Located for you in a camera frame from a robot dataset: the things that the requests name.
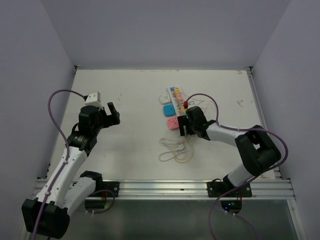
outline gray wall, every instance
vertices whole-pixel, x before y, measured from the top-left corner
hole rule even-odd
[[[253,66],[290,0],[42,0],[85,68]]]
[[[306,233],[319,239],[320,1],[292,0],[253,68],[266,123],[284,137]]]
[[[49,95],[71,88],[73,65],[39,0],[5,0],[1,16],[0,238],[16,240],[21,205],[48,166],[57,131],[47,113]],[[53,101],[62,120],[68,95]]]

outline white tabletop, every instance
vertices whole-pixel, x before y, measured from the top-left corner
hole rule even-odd
[[[158,155],[166,151],[159,143],[160,138],[167,132],[167,138],[180,138],[179,130],[168,131],[168,118],[159,100],[167,87],[176,85],[181,86],[187,96],[211,95],[219,105],[219,121],[224,125],[244,128],[261,124],[246,71],[78,70],[72,90],[83,95],[99,91],[103,106],[106,107],[107,102],[114,103],[121,123],[100,131],[97,144],[75,178],[89,170],[112,180],[204,180],[223,178],[235,169],[241,163],[235,147],[196,137],[194,156],[188,163],[158,160]],[[202,96],[195,99],[204,100],[200,107],[207,107],[208,99]],[[70,95],[61,125],[67,136],[78,122],[83,105],[80,97]],[[211,103],[205,115],[207,120],[215,119],[216,111]],[[64,142],[59,136],[49,176],[63,149]],[[264,178],[274,179],[275,175],[273,171],[267,172]]]

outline pink square object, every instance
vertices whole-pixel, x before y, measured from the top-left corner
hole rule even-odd
[[[178,123],[178,119],[176,116],[174,117],[170,117],[167,121],[166,124],[168,125],[168,128],[170,130],[176,130],[179,128],[179,123]]]

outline colorful power strip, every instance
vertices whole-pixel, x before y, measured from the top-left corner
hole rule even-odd
[[[184,96],[182,94],[182,89],[180,86],[170,86],[168,87],[168,93],[171,98],[172,105],[175,110],[177,117],[183,116],[186,114],[186,109],[184,107]]]

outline purple cable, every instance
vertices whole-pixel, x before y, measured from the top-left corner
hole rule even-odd
[[[52,98],[54,97],[54,95],[56,95],[57,93],[61,93],[61,92],[69,92],[69,93],[73,93],[73,94],[77,94],[79,95],[80,97],[82,97],[83,99],[85,98],[85,96],[83,96],[82,94],[76,92],[76,91],[72,91],[72,90],[68,90],[68,89],[61,89],[61,90],[57,90],[55,91],[54,93],[51,94],[51,96],[49,97],[49,100],[48,100],[48,112],[49,112],[49,116],[53,122],[53,124],[55,125],[56,129],[59,131],[59,133],[61,134],[64,142],[65,142],[65,147],[66,147],[66,157],[65,157],[65,161],[67,162],[68,161],[68,158],[69,158],[69,155],[70,155],[70,149],[69,149],[69,144],[68,144],[68,140],[67,140],[67,137],[66,135],[62,132],[61,128],[59,127],[58,123],[56,122],[54,116],[52,115],[52,111],[51,111],[51,101],[52,101]],[[60,169],[58,170],[58,172],[56,173],[56,175],[54,176],[54,178],[52,179],[52,182],[50,183],[47,191],[50,193],[53,185],[55,184],[57,178],[59,177],[60,173],[62,172],[62,170],[64,169],[66,163],[64,162]],[[36,240],[36,237],[37,237],[37,230],[38,230],[38,226],[39,226],[39,222],[40,222],[40,218],[41,218],[41,214],[44,210],[44,207],[45,207],[45,204],[47,202],[47,199],[48,199],[48,196],[49,195],[45,195],[44,198],[43,198],[43,201],[42,201],[42,204],[40,206],[40,210],[39,210],[39,213],[38,213],[38,216],[36,217],[36,221],[35,221],[35,224],[34,224],[34,228],[33,228],[33,240]]]
[[[192,98],[192,97],[194,97],[194,96],[205,96],[205,97],[207,97],[207,98],[209,98],[209,99],[212,100],[212,102],[214,103],[215,108],[216,108],[215,122],[216,122],[216,124],[217,124],[218,126],[220,126],[221,128],[228,129],[228,130],[232,130],[232,131],[239,131],[239,132],[259,131],[259,132],[264,132],[264,133],[271,134],[271,135],[275,136],[277,139],[279,139],[279,141],[280,141],[280,142],[283,144],[283,146],[284,146],[284,150],[285,150],[284,157],[283,157],[283,159],[282,159],[280,162],[278,162],[277,164],[269,167],[269,168],[268,168],[266,171],[264,171],[264,172],[267,172],[267,171],[270,171],[270,170],[272,170],[272,169],[275,169],[275,168],[279,167],[280,165],[282,165],[282,164],[287,160],[288,154],[289,154],[289,149],[288,149],[288,146],[287,146],[286,142],[285,142],[279,135],[277,135],[277,134],[275,134],[274,132],[271,132],[271,131],[269,131],[269,130],[263,129],[263,128],[235,128],[235,127],[220,125],[220,123],[219,123],[219,107],[218,107],[218,104],[217,104],[216,100],[214,100],[213,97],[211,97],[211,96],[208,95],[208,94],[205,94],[205,93],[195,93],[195,94],[192,94],[191,96],[189,96],[186,101],[188,102],[188,101],[190,100],[190,98]],[[217,240],[218,238],[217,238],[216,234],[214,233],[214,230],[213,230],[213,228],[212,228],[212,226],[211,226],[211,216],[212,216],[212,212],[213,212],[213,210],[214,210],[214,207],[215,207],[215,205],[217,204],[217,202],[219,201],[219,199],[221,199],[221,198],[223,198],[224,196],[229,195],[230,193],[232,193],[232,192],[234,192],[234,191],[242,188],[243,186],[247,185],[248,183],[251,183],[251,182],[252,182],[253,180],[255,180],[256,178],[257,178],[257,176],[255,176],[255,177],[249,179],[248,181],[240,184],[239,186],[237,186],[237,187],[235,187],[235,188],[233,188],[233,189],[231,189],[231,190],[229,190],[229,191],[221,194],[221,195],[214,201],[214,203],[213,203],[213,205],[212,205],[212,207],[211,207],[211,209],[210,209],[210,211],[209,211],[209,216],[208,216],[208,223],[209,223],[210,232],[211,232],[211,235],[212,235],[212,237],[213,237],[214,239]],[[256,239],[256,240],[260,238],[257,229],[256,229],[248,220],[246,220],[243,216],[240,216],[240,215],[238,215],[237,217],[239,217],[240,219],[244,220],[246,223],[248,223],[248,224],[252,227],[252,229],[253,229],[253,231],[254,231],[254,233],[255,233],[255,239]]]
[[[103,213],[105,213],[106,211],[108,211],[108,210],[115,204],[116,195],[115,195],[112,191],[107,190],[107,189],[95,191],[95,192],[91,193],[91,194],[89,195],[89,197],[91,197],[91,196],[93,196],[93,195],[96,195],[96,194],[99,194],[99,193],[109,193],[109,194],[112,195],[113,199],[112,199],[112,202],[111,202],[110,206],[109,206],[107,209],[102,210],[102,211],[94,211],[94,212],[91,212],[91,213],[93,213],[93,214],[103,214]]]

